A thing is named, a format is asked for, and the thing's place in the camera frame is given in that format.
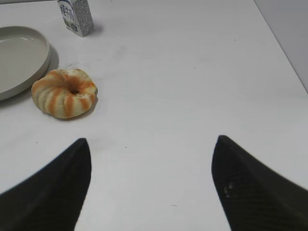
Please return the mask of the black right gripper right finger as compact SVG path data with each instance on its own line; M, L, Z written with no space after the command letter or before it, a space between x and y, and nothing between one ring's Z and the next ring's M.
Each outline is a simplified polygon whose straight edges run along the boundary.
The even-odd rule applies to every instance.
M306 231L308 192L254 158L226 135L214 148L211 173L233 231Z

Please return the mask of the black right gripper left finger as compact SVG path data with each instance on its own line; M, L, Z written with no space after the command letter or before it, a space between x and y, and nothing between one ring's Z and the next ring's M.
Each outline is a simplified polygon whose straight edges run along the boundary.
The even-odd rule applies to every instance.
M91 179L91 155L80 138L41 170L0 195L2 231L73 231Z

